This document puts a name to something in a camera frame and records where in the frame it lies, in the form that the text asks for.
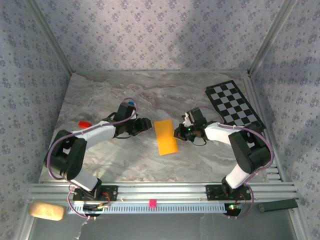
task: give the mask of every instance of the blue floral wallpaper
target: blue floral wallpaper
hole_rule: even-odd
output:
[[[39,0],[77,71],[248,69],[283,0]]]
[[[298,1],[254,76],[285,172],[320,239],[320,2]]]
[[[69,77],[23,0],[0,1],[0,239],[38,182]]]

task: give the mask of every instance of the black and white checkerboard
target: black and white checkerboard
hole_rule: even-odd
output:
[[[225,124],[255,124],[261,131],[266,128],[233,80],[209,86],[205,93],[214,109],[224,118]]]

